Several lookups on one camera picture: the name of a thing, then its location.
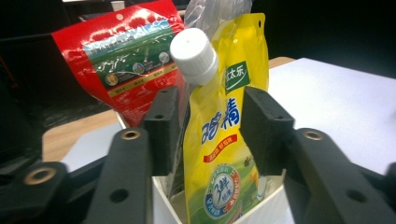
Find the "green label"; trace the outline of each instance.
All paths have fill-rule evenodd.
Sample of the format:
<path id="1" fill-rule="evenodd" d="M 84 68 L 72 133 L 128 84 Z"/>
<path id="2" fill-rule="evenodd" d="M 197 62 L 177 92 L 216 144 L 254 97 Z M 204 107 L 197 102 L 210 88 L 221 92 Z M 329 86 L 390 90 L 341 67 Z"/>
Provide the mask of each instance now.
<path id="1" fill-rule="evenodd" d="M 236 63 L 227 68 L 225 76 L 226 93 L 244 87 L 249 83 L 250 77 L 248 76 L 248 67 L 245 61 Z"/>
<path id="2" fill-rule="evenodd" d="M 173 63 L 169 46 L 174 37 L 169 22 L 161 20 L 83 48 L 105 88 L 114 90 L 138 79 L 142 82 L 153 72 Z"/>

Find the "yellow packaging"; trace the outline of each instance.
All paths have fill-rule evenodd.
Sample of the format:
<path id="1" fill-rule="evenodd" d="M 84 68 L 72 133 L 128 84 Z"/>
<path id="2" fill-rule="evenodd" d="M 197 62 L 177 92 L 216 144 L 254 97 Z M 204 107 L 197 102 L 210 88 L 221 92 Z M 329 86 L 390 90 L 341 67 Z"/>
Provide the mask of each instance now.
<path id="1" fill-rule="evenodd" d="M 259 174 L 239 127 L 245 86 L 268 89 L 264 21 L 255 13 L 224 22 L 212 38 L 218 73 L 191 93 L 183 143 L 189 223 L 232 223 L 259 202 Z"/>

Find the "red bag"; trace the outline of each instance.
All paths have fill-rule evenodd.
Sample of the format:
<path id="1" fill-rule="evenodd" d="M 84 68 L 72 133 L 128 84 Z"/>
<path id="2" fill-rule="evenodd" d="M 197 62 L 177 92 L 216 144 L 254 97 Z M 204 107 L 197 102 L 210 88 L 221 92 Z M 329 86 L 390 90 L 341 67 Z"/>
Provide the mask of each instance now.
<path id="1" fill-rule="evenodd" d="M 169 46 L 184 29 L 171 0 L 127 7 L 52 34 L 78 83 L 138 126 L 156 93 L 183 87 Z"/>

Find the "white bottle cap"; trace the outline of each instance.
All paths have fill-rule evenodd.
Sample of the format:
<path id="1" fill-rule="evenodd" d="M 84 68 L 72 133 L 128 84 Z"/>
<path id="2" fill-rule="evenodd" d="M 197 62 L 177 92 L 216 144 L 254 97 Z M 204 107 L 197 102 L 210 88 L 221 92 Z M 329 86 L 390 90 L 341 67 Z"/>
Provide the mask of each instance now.
<path id="1" fill-rule="evenodd" d="M 178 33 L 170 46 L 172 59 L 187 82 L 204 86 L 217 73 L 219 59 L 204 31 L 189 28 Z"/>

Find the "hole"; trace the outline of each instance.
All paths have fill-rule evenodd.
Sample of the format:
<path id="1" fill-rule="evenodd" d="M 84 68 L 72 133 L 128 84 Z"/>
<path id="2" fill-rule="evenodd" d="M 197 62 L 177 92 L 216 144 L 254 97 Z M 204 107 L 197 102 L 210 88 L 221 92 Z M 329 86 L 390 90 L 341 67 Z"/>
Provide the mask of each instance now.
<path id="1" fill-rule="evenodd" d="M 126 198 L 128 198 L 128 190 L 126 189 L 116 189 L 110 195 L 110 200 L 113 203 L 120 203 Z"/>
<path id="2" fill-rule="evenodd" d="M 140 132 L 137 132 L 137 131 L 128 131 L 122 135 L 122 139 L 125 139 L 125 140 L 133 140 L 138 137 L 140 137 Z"/>
<path id="3" fill-rule="evenodd" d="M 323 137 L 320 133 L 316 133 L 316 132 L 312 132 L 312 131 L 305 132 L 304 136 L 306 138 L 309 138 L 309 139 L 315 140 L 315 141 L 319 141 L 319 140 L 323 139 Z"/>
<path id="4" fill-rule="evenodd" d="M 36 173 L 36 174 L 33 176 L 33 178 L 34 178 L 34 179 L 42 179 L 42 178 L 44 178 L 46 175 L 48 175 L 49 173 L 50 173 L 50 172 L 49 172 L 48 170 L 42 170 L 42 171 Z"/>
<path id="5" fill-rule="evenodd" d="M 365 203 L 367 202 L 366 197 L 364 196 L 364 194 L 358 192 L 357 190 L 354 189 L 349 189 L 346 191 L 346 196 L 350 199 L 352 199 L 353 201 L 356 201 L 358 203 Z"/>
<path id="6" fill-rule="evenodd" d="M 56 170 L 50 167 L 41 167 L 30 172 L 24 179 L 26 185 L 37 185 L 44 183 L 56 174 Z"/>

